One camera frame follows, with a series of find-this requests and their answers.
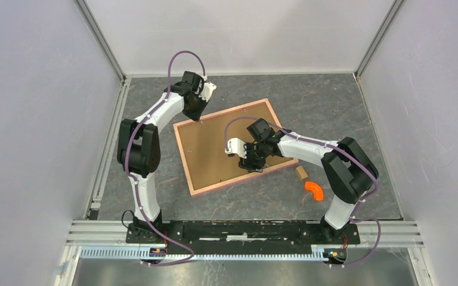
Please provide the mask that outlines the pink wooden photo frame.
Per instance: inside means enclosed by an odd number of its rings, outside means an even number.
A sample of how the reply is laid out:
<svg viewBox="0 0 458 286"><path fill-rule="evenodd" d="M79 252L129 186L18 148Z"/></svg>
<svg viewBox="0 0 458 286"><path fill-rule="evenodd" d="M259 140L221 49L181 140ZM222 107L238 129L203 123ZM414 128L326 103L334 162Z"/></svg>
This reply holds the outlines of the pink wooden photo frame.
<svg viewBox="0 0 458 286"><path fill-rule="evenodd" d="M266 98L202 116L204 124L192 120L174 124L190 195L203 194L298 164L295 158L270 156L262 173L239 168L239 157L229 157L225 153L224 131L229 121L241 116L280 124Z"/></svg>

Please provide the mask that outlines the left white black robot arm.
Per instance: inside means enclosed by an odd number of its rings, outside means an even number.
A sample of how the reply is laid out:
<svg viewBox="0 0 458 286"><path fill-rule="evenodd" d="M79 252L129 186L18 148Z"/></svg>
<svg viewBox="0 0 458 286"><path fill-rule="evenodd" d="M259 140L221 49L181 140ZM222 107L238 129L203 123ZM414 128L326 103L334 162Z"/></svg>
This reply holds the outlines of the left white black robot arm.
<svg viewBox="0 0 458 286"><path fill-rule="evenodd" d="M133 189L135 210L133 226L143 238L156 243L163 237L161 210L156 197L154 173L160 159L160 132L182 113L197 122L212 98L216 85L191 71L169 85L145 113L135 119L123 119L119 126L117 161L122 165Z"/></svg>

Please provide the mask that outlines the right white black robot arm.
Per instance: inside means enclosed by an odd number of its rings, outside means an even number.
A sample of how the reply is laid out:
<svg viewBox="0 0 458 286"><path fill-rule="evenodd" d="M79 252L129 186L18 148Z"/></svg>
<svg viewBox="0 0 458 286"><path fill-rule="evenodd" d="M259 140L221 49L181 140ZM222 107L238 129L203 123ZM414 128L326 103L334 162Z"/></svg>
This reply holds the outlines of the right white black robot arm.
<svg viewBox="0 0 458 286"><path fill-rule="evenodd" d="M247 131L251 142L227 138L225 143L226 155L239 157L239 168L262 172L267 158L277 156L297 158L324 170L334 193L320 228L322 239L328 243L344 236L344 227L353 221L358 205L379 189L376 166L351 137L340 141L315 139L257 117Z"/></svg>

